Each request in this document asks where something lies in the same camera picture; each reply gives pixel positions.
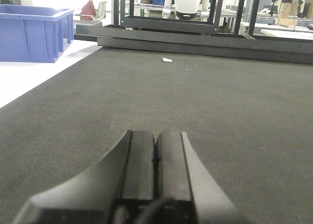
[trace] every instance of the small white object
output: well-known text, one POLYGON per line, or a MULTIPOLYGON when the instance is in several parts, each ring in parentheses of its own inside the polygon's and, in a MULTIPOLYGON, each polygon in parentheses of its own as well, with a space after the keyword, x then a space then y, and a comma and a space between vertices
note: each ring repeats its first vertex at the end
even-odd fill
POLYGON ((166 59, 166 58, 162 58, 163 62, 166 62, 166 63, 171 63, 173 62, 173 60, 171 59, 166 59))

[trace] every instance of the red object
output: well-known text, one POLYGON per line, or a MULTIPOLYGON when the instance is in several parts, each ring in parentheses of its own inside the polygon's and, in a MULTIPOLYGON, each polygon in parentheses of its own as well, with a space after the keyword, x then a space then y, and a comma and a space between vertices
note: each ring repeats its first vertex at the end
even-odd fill
MULTIPOLYGON (((92 0, 89 0, 86 5, 84 5, 82 12, 80 15, 93 15, 96 16, 96 9, 94 8, 92 0)), ((92 21, 93 19, 89 16, 80 16, 80 20, 89 20, 92 21)))

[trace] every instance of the cable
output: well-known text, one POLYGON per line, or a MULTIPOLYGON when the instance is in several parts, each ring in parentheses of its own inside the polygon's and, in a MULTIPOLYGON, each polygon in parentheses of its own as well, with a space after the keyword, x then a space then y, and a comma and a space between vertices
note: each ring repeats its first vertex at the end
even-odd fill
POLYGON ((139 215, 137 220, 135 221, 135 224, 151 224, 153 223, 153 220, 155 216, 160 212, 166 205, 173 205, 175 208, 175 214, 176 216, 181 219, 181 223, 184 223, 183 216, 179 212, 178 209, 178 202, 170 197, 160 198, 154 202, 152 202, 150 205, 148 205, 145 210, 139 215))

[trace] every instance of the blue plastic bin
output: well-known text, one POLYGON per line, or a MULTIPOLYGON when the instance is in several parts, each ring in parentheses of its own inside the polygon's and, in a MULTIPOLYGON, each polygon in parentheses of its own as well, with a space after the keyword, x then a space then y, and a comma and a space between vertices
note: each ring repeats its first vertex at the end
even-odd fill
POLYGON ((0 5, 0 61, 54 63, 74 40, 73 12, 0 5))
POLYGON ((152 0, 153 5, 164 5, 164 0, 152 0))

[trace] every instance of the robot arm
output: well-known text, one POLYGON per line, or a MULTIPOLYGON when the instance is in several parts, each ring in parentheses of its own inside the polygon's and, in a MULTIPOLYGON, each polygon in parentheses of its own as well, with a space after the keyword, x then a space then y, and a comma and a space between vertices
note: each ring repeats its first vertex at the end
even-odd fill
POLYGON ((209 18, 209 0, 202 0, 202 12, 201 12, 201 21, 206 22, 209 18))
POLYGON ((171 4, 172 4, 172 0, 164 1, 164 9, 162 11, 162 17, 164 19, 168 19, 171 15, 171 4))

